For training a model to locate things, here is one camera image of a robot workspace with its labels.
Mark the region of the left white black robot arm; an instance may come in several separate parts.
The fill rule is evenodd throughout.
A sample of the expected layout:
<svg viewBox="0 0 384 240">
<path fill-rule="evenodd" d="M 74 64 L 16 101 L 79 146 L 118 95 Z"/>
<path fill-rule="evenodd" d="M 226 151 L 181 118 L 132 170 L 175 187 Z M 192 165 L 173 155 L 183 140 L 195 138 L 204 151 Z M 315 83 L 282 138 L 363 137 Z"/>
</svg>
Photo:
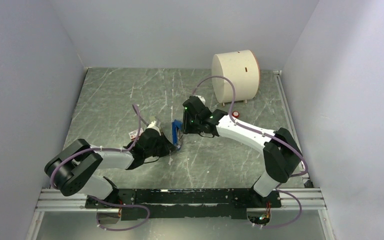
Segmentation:
<svg viewBox="0 0 384 240">
<path fill-rule="evenodd" d="M 44 172 L 51 186 L 64 196 L 82 193 L 112 208 L 118 203 L 119 190 L 107 177 L 95 175 L 96 170 L 134 170 L 146 164 L 149 158 L 159 159 L 176 150 L 162 132 L 153 128 L 147 128 L 125 148 L 98 147 L 80 138 L 49 161 Z"/>
</svg>

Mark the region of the red white staple box sleeve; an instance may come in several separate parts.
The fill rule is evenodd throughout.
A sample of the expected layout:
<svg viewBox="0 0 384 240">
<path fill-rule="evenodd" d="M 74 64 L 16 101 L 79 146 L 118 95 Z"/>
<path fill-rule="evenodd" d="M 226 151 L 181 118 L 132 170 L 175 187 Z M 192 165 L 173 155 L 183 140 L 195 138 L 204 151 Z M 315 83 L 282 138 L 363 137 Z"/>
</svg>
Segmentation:
<svg viewBox="0 0 384 240">
<path fill-rule="evenodd" d="M 140 136 L 142 133 L 143 133 L 143 128 L 140 128 L 139 130 L 133 130 L 131 132 L 128 133 L 130 139 L 133 141 L 134 139 L 136 139 L 138 136 Z"/>
</svg>

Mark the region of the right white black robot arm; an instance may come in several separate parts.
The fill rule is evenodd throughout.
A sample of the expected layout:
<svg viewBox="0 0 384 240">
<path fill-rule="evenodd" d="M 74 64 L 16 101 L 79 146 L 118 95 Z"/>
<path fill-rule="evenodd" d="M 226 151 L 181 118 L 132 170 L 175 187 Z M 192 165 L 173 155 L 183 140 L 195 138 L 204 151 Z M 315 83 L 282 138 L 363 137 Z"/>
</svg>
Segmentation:
<svg viewBox="0 0 384 240">
<path fill-rule="evenodd" d="M 244 144 L 263 155 L 265 169 L 252 185 L 250 202 L 262 207 L 269 194 L 293 177 L 302 153 L 289 130 L 258 128 L 230 116 L 226 111 L 211 111 L 200 96 L 190 96 L 183 104 L 184 134 L 210 134 Z"/>
</svg>

